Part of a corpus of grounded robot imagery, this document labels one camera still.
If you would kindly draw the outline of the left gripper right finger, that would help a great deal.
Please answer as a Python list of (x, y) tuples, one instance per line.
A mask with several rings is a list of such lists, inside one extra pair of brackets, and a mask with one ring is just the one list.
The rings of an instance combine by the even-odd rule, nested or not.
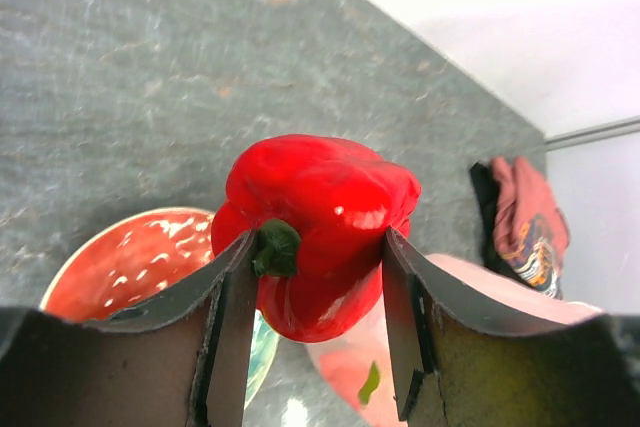
[(639, 319), (562, 325), (448, 274), (396, 230), (382, 264), (395, 401), (411, 426), (635, 426)]

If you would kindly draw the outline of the pink plastic bag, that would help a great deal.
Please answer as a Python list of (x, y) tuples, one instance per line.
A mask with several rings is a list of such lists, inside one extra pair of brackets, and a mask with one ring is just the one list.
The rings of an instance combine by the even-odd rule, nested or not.
[[(426, 259), (475, 291), (538, 318), (572, 325), (604, 312), (584, 302), (548, 297), (456, 257), (437, 253)], [(306, 349), (323, 379), (368, 425), (407, 424), (398, 419), (394, 399), (383, 297), (348, 332), (326, 342), (308, 344)]]

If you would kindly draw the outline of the red apple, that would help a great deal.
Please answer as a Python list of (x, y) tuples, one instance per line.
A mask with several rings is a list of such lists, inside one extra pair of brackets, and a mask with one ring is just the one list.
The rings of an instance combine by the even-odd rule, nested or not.
[(219, 254), (256, 230), (257, 309), (290, 340), (328, 341), (379, 300), (385, 232), (409, 235), (420, 195), (408, 168), (357, 142), (268, 138), (231, 168), (211, 225), (212, 250)]

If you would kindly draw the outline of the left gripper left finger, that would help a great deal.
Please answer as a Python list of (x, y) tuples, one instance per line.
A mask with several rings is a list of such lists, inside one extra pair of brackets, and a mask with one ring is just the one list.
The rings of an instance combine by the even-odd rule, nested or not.
[(208, 265), (104, 321), (1, 311), (5, 426), (238, 426), (258, 280), (246, 232)]

